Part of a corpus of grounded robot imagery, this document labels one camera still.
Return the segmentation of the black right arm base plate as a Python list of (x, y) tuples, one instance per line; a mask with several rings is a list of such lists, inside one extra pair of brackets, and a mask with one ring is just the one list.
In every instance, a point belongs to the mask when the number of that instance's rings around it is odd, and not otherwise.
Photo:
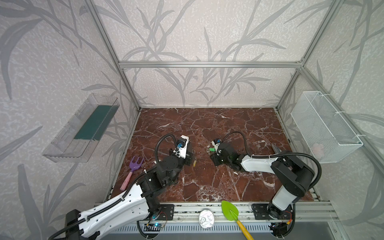
[(294, 209), (289, 205), (286, 210), (280, 210), (272, 203), (252, 204), (252, 211), (256, 220), (282, 220), (288, 221), (292, 218)]

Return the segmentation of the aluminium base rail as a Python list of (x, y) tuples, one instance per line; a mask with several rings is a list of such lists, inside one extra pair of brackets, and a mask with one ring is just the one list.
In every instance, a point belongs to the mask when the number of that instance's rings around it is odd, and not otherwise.
[(328, 222), (339, 224), (340, 220), (329, 202), (298, 202), (285, 211), (282, 216), (273, 219), (267, 213), (266, 202), (235, 202), (237, 217), (229, 218), (223, 212), (219, 202), (179, 202), (165, 204), (165, 210), (156, 209), (154, 213), (145, 199), (126, 199), (113, 206), (112, 201), (105, 202), (90, 210), (81, 212), (78, 220), (81, 236), (89, 238), (99, 232), (102, 238), (123, 227), (144, 224), (165, 224), (163, 231), (178, 233), (181, 231), (237, 231), (240, 221), (250, 233), (269, 230), (272, 223)]

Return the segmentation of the clear plastic wall tray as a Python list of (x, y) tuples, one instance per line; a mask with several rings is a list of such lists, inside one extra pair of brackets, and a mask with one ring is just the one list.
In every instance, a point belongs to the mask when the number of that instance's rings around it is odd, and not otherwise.
[(120, 107), (117, 97), (90, 94), (42, 155), (54, 163), (86, 163)]

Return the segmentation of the grey metal tongs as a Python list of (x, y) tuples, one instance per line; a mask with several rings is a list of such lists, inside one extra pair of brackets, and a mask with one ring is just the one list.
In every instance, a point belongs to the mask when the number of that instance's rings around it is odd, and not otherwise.
[(282, 150), (276, 144), (271, 144), (271, 146), (275, 154), (280, 154), (282, 152)]

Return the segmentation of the round silver tin lid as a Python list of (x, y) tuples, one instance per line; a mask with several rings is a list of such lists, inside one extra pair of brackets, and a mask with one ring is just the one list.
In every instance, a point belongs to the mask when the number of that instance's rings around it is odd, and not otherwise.
[(210, 210), (203, 210), (200, 212), (199, 215), (199, 225), (203, 229), (210, 229), (214, 226), (215, 223), (215, 217), (213, 212)]

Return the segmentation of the pink object in basket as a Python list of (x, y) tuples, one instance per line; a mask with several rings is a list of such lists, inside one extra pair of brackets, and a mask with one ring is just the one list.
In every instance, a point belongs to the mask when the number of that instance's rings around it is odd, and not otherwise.
[(325, 156), (325, 147), (323, 144), (318, 144), (318, 143), (313, 144), (313, 146), (311, 147), (311, 151), (314, 157), (318, 160), (320, 160)]

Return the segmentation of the purple toy rake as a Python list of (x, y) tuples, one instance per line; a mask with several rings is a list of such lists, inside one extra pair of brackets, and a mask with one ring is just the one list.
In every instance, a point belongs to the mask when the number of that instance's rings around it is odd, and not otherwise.
[(130, 179), (135, 171), (137, 171), (143, 164), (144, 158), (138, 157), (138, 156), (133, 156), (133, 158), (130, 161), (129, 168), (130, 172), (125, 178), (123, 184), (120, 187), (120, 191), (125, 191), (128, 187), (128, 184), (130, 182)]

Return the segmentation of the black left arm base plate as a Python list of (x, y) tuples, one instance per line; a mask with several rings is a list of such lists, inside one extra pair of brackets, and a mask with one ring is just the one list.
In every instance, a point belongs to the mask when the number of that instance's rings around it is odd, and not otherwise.
[(160, 209), (155, 213), (150, 213), (146, 220), (151, 221), (171, 221), (174, 218), (175, 205), (161, 204)]

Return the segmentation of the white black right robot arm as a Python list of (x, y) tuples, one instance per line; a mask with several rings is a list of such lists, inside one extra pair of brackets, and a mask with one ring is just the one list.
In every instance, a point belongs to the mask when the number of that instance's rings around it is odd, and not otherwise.
[(238, 154), (230, 143), (212, 141), (211, 160), (215, 166), (227, 165), (237, 172), (263, 172), (274, 174), (282, 186), (268, 205), (270, 216), (276, 218), (288, 207), (304, 197), (318, 181), (319, 175), (299, 157), (302, 153), (282, 151), (270, 156)]

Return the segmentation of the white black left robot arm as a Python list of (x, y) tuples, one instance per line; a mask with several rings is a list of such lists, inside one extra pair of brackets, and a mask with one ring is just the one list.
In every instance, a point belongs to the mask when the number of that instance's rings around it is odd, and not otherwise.
[(178, 183), (185, 165), (190, 165), (189, 147), (174, 151), (156, 166), (141, 174), (122, 194), (87, 211), (73, 210), (67, 214), (67, 226), (84, 219), (83, 223), (65, 232), (67, 240), (100, 240), (127, 224), (157, 215), (161, 205), (157, 199), (168, 186)]

